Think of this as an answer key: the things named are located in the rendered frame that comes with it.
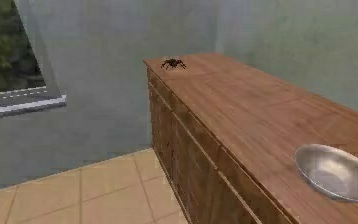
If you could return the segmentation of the silver metal bowl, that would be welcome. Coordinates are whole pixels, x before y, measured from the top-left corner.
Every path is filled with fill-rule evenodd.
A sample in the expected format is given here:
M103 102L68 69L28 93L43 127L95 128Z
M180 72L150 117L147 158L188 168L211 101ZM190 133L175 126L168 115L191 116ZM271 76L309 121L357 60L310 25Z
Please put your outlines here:
M311 188L334 200L358 203L358 157L328 145L305 144L293 158Z

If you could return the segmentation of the dark brown spider figure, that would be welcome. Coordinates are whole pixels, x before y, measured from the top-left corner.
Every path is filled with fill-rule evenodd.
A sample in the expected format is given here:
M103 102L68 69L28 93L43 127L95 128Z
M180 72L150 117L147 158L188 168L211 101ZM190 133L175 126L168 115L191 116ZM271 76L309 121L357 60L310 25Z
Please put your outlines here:
M169 67L176 68L178 65L180 65L182 68L186 68L185 63L182 60L174 58L164 60L161 64L161 67L165 67L166 69L168 69Z

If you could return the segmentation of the brown wooden sideboard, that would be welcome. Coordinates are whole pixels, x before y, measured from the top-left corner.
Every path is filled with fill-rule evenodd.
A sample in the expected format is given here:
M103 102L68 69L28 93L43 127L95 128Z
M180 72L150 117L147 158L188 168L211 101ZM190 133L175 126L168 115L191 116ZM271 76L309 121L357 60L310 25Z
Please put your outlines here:
M188 224L358 224L299 174L306 144L358 157L358 112L220 53L145 62L152 147Z

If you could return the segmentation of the window with grey frame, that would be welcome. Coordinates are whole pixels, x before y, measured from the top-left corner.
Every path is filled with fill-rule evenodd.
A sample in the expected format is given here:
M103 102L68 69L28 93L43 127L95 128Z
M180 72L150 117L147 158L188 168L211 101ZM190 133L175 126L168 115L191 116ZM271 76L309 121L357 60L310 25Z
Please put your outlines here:
M0 0L0 118L66 104L30 0Z

